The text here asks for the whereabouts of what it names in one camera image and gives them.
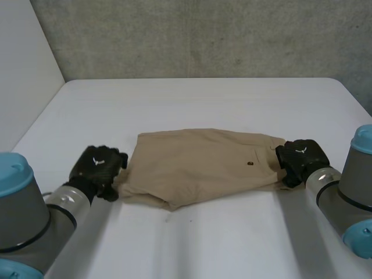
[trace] khaki pants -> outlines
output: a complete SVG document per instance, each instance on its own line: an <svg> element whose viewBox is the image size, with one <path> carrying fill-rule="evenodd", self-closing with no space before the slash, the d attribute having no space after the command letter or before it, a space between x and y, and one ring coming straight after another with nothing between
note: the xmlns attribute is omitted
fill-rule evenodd
<svg viewBox="0 0 372 279"><path fill-rule="evenodd" d="M125 202L175 210L250 189L285 188L275 153L284 142L215 129L140 134L119 193Z"/></svg>

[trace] gray wall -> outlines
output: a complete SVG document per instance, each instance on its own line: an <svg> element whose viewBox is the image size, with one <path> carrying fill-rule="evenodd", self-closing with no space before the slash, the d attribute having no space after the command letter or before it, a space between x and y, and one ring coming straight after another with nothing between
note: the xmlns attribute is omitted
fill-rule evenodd
<svg viewBox="0 0 372 279"><path fill-rule="evenodd" d="M31 0L66 81L332 77L372 113L371 0Z"/></svg>

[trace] light blue cap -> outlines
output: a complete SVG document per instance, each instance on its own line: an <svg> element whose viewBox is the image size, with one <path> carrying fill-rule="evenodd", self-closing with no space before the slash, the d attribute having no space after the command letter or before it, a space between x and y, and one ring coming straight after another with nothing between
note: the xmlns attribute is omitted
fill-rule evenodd
<svg viewBox="0 0 372 279"><path fill-rule="evenodd" d="M37 269L12 260L0 259L0 278L8 279L43 279Z"/></svg>
<svg viewBox="0 0 372 279"><path fill-rule="evenodd" d="M25 157L0 152L0 198L23 189L33 178L34 172Z"/></svg>
<svg viewBox="0 0 372 279"><path fill-rule="evenodd" d="M372 219L350 226L342 236L343 242L355 255L364 259L372 257Z"/></svg>
<svg viewBox="0 0 372 279"><path fill-rule="evenodd" d="M356 130L351 147L372 155L372 125L363 125Z"/></svg>

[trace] concrete wall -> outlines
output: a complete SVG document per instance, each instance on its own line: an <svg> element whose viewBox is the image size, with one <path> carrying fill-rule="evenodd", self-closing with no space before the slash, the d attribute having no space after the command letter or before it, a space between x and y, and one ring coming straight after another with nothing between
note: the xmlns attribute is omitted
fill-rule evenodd
<svg viewBox="0 0 372 279"><path fill-rule="evenodd" d="M28 0L0 0L0 152L10 151L65 83Z"/></svg>
<svg viewBox="0 0 372 279"><path fill-rule="evenodd" d="M372 113L370 0L31 0L65 79L332 77Z"/></svg>

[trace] silver metal cylinder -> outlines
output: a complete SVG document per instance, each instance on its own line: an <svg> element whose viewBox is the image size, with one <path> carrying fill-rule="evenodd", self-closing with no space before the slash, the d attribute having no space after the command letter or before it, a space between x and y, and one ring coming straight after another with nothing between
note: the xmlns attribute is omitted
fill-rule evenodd
<svg viewBox="0 0 372 279"><path fill-rule="evenodd" d="M56 205L71 213L77 226L82 225L91 208L87 196L71 186L59 187L45 202L47 205Z"/></svg>
<svg viewBox="0 0 372 279"><path fill-rule="evenodd" d="M341 173L332 167L324 167L314 171L306 181L306 189L312 200L318 200L318 193L329 183L339 181Z"/></svg>

